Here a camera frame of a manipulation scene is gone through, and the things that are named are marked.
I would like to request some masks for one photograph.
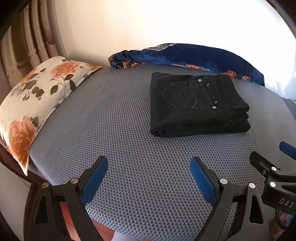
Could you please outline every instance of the blue blanket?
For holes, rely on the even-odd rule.
[[[113,68],[141,64],[173,65],[229,74],[264,86],[264,76],[249,62],[227,50],[193,44],[161,44],[143,50],[124,50],[109,57]]]

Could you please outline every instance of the striped curtain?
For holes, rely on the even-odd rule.
[[[32,0],[1,41],[0,104],[32,69],[58,55],[49,24],[47,1]]]

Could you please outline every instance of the metal rivet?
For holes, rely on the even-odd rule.
[[[78,178],[72,178],[70,182],[72,184],[76,184],[78,182]]]
[[[256,185],[254,183],[249,183],[249,187],[254,189]]]
[[[227,181],[225,178],[221,178],[221,179],[220,179],[220,183],[222,183],[222,184],[227,184],[228,181]]]
[[[270,186],[273,187],[273,188],[276,187],[276,184],[275,184],[274,182],[270,182],[269,184],[270,184]]]
[[[45,182],[45,183],[42,184],[42,187],[43,187],[43,188],[47,188],[48,185],[49,185],[49,183],[48,183],[48,182]]]

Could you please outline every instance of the wall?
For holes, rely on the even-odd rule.
[[[0,210],[15,235],[24,240],[24,211],[29,188],[0,163]]]
[[[69,58],[108,66],[124,49],[192,43],[238,54],[282,96],[294,78],[295,38],[265,0],[49,2],[57,47]]]

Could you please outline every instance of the black jeans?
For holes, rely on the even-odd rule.
[[[246,132],[249,105],[229,75],[153,73],[151,133],[158,137]]]

